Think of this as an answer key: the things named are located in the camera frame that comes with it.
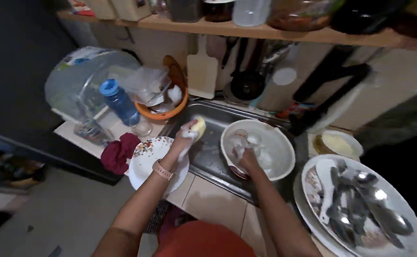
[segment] yellow sponge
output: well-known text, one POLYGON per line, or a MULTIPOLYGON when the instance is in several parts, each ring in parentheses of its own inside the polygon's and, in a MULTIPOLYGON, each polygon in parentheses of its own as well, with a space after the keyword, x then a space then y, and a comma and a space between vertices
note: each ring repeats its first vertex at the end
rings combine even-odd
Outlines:
POLYGON ((190 131, 199 132, 199 136, 196 138, 196 140, 194 140, 194 142, 198 141, 202 137, 206 128, 205 120, 202 119, 202 117, 197 116, 196 119, 197 119, 197 123, 194 126, 192 126, 190 129, 190 131))

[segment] wooden shelf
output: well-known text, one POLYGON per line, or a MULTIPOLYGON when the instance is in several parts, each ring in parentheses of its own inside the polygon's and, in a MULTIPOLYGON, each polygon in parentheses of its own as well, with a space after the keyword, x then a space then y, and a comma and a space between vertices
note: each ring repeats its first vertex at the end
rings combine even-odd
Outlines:
POLYGON ((312 32, 292 32, 274 29, 265 24, 255 27, 241 27, 235 25, 232 21, 216 23, 206 21, 203 18, 195 23, 172 22, 171 20, 161 18, 158 15, 151 15, 140 21, 120 19, 99 20, 92 16, 76 15, 71 11, 63 10, 58 12, 58 17, 61 19, 82 22, 106 23, 117 26, 130 26, 173 32, 417 50, 417 39, 400 35, 392 29, 386 29, 375 35, 364 36, 344 34, 329 27, 312 32))

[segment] floor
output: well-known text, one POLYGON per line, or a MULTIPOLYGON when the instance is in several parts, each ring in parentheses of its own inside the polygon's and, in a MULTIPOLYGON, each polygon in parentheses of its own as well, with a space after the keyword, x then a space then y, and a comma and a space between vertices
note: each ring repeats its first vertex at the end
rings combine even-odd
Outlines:
MULTIPOLYGON (((88 257, 133 192, 127 177, 112 187, 50 169, 0 228, 0 256, 47 257, 60 246, 59 257, 88 257), (28 232, 29 226, 34 229, 28 232)), ((156 237, 144 235, 139 256, 151 256, 156 247, 156 237)))

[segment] sink basin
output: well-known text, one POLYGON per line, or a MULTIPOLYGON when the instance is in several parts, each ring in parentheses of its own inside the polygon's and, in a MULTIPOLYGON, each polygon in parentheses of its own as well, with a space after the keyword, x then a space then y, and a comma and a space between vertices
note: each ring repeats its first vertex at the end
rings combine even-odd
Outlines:
POLYGON ((174 138, 183 124, 195 119, 199 115, 205 120, 206 130, 201 139, 189 150, 189 172, 258 206, 254 184, 251 181, 237 177, 229 170, 221 152, 220 145, 221 134, 224 128, 232 122, 242 119, 258 119, 274 127, 278 127, 289 138, 294 147, 296 152, 296 166, 288 176, 273 182, 285 201, 293 201, 292 183, 297 172, 302 170, 308 161, 308 138, 306 133, 294 137, 287 131, 290 128, 290 124, 282 120, 241 111, 208 101, 189 101, 188 106, 183 111, 168 121, 159 136, 174 138))

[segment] pink watch strap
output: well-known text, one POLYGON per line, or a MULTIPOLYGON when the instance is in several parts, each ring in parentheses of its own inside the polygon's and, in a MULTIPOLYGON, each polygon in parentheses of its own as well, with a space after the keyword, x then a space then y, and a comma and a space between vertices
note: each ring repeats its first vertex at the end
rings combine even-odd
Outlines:
POLYGON ((153 164, 153 170, 155 171, 155 172, 158 172, 158 174, 159 175, 161 175, 161 176, 163 176, 164 178, 166 178, 167 180, 170 180, 171 178, 172 178, 172 176, 173 176, 173 173, 172 172, 169 172, 168 170, 166 170, 165 168, 163 168, 160 164, 159 164, 159 162, 161 161, 162 159, 159 159, 159 160, 157 160, 157 161, 155 161, 154 162, 154 164, 153 164))

